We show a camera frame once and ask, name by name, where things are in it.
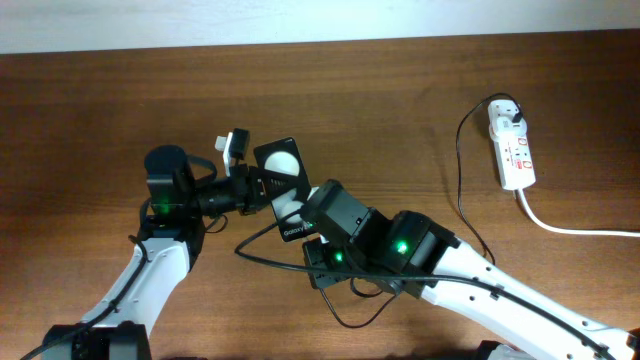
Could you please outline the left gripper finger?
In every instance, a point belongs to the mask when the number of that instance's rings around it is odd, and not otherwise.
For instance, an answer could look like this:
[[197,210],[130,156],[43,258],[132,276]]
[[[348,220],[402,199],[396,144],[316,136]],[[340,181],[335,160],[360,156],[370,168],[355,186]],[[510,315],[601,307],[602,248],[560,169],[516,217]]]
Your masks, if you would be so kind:
[[254,215],[270,204],[268,198],[258,199],[245,199],[242,205],[238,208],[238,212],[241,216]]
[[257,183],[258,194],[265,198],[277,198],[290,190],[297,189],[299,177],[281,172],[249,167],[252,180]]

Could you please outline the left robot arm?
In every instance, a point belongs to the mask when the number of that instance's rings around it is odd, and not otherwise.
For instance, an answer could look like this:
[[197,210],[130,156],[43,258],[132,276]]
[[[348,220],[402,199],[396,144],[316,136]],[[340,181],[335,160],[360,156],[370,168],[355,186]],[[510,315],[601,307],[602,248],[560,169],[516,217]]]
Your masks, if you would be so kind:
[[227,177],[196,179],[191,170],[210,161],[162,145],[144,160],[150,198],[131,236],[130,262],[103,299],[74,325],[54,325],[36,355],[43,359],[148,359],[152,329],[176,286],[193,269],[204,238],[205,218],[229,212],[251,215],[271,206],[286,219],[310,185],[293,139],[259,146],[255,166],[242,162]]

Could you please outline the black smartphone with white circles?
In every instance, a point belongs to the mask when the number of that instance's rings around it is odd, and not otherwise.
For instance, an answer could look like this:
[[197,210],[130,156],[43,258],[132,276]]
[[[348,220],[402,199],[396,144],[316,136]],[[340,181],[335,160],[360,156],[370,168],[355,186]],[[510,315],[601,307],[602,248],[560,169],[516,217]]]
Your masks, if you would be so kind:
[[260,170],[264,193],[271,205],[282,240],[285,243],[304,238],[314,233],[299,215],[285,217],[299,210],[311,194],[296,141],[283,138],[258,146],[253,151]]

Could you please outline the white power strip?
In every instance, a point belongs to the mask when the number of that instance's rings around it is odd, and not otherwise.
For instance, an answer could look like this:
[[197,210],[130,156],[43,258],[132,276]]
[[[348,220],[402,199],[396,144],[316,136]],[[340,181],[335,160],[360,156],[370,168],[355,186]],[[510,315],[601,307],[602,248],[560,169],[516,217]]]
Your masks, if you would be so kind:
[[515,191],[533,185],[536,177],[527,133],[493,143],[502,188]]

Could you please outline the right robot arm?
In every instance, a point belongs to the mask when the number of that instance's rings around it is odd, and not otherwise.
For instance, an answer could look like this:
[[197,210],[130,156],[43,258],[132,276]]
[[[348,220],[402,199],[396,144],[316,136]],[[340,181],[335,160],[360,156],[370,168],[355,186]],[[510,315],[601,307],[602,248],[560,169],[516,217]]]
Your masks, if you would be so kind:
[[328,242],[322,272],[458,313],[535,359],[636,359],[639,338],[582,316],[524,285],[431,218],[388,219],[329,180],[301,208]]

